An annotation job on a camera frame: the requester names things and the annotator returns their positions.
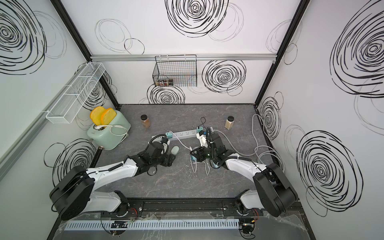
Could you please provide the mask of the mint green earbud case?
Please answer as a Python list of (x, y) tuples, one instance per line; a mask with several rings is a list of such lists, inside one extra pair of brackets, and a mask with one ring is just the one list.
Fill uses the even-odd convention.
[(176, 156), (180, 151), (180, 148), (178, 146), (173, 146), (171, 149), (171, 154)]

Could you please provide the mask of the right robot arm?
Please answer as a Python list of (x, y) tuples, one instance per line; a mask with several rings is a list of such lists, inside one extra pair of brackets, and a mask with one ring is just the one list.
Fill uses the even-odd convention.
[(190, 154), (197, 162), (207, 160), (215, 168), (236, 172), (254, 182), (255, 190), (245, 190), (235, 198), (235, 207), (240, 215), (252, 210), (266, 210), (274, 217), (285, 213), (299, 199), (298, 194), (283, 170), (277, 164), (260, 164), (242, 157), (223, 144), (218, 133), (211, 129), (197, 131), (200, 147)]

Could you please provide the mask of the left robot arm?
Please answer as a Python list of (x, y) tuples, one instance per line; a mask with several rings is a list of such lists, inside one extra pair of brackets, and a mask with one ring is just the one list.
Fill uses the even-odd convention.
[(149, 174), (150, 169), (158, 166), (170, 167), (176, 158), (169, 152), (170, 142), (167, 135), (157, 135), (143, 151), (124, 161), (97, 168), (72, 168), (51, 191), (51, 210), (58, 213), (62, 221), (89, 212), (125, 217), (132, 210), (126, 196), (121, 191), (105, 193), (98, 190), (118, 180)]

